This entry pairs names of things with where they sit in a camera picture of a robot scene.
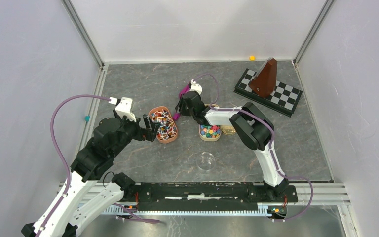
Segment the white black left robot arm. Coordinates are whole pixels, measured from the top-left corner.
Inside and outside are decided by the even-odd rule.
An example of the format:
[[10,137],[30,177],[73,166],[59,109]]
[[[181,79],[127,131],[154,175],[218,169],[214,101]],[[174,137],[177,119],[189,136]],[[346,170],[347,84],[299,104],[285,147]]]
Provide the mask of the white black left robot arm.
[[104,209],[115,201],[130,201],[135,196],[134,181],[124,173],[116,174],[101,194],[79,207],[83,197],[113,165],[114,159],[132,140],[154,141],[160,128],[148,115],[140,119],[105,118],[93,131],[93,137],[80,150],[71,165],[69,179],[45,213],[35,222],[25,224],[25,237],[77,237]]

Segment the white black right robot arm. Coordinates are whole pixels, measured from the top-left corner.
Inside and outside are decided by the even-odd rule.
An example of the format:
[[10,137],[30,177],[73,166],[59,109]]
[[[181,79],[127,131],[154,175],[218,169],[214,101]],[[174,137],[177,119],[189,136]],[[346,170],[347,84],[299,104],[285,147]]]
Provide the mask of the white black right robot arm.
[[233,108],[207,106],[198,92],[189,91],[180,96],[176,109],[180,115],[191,116],[200,125],[233,127],[242,143],[256,155],[266,197],[279,201],[285,196],[289,182],[274,151],[274,125],[254,104],[248,102]]

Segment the magenta plastic scoop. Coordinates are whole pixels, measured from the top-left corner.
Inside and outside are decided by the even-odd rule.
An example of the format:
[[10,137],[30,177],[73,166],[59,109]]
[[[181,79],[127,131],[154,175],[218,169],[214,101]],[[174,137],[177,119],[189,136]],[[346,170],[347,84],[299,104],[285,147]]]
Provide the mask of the magenta plastic scoop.
[[184,100],[182,98],[182,96],[190,90],[190,87],[191,87],[191,85],[190,85],[190,83],[188,83],[179,92],[179,95],[178,95],[179,101],[178,101],[178,104],[175,107],[175,113],[172,116],[172,119],[174,121],[177,121],[180,118],[181,115],[183,115],[183,116],[190,116],[188,109],[185,108],[185,103],[184,103]]

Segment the orange tray of lollipops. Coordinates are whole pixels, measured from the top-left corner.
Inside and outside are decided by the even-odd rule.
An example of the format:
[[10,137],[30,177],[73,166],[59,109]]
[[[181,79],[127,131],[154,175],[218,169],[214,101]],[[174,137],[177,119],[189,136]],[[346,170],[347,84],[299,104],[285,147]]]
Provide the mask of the orange tray of lollipops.
[[149,118],[152,122],[159,123],[156,134],[157,140],[162,144],[175,141],[178,137],[178,129],[172,118],[172,113],[165,106],[158,106],[150,110]]

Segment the beige tray of star candies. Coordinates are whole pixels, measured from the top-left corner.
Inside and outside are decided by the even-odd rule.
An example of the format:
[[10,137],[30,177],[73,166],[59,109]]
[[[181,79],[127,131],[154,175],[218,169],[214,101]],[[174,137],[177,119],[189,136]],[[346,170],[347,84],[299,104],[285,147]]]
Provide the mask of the beige tray of star candies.
[[215,142],[220,139],[222,134],[220,125],[206,126],[200,125],[198,130],[199,137],[206,142]]

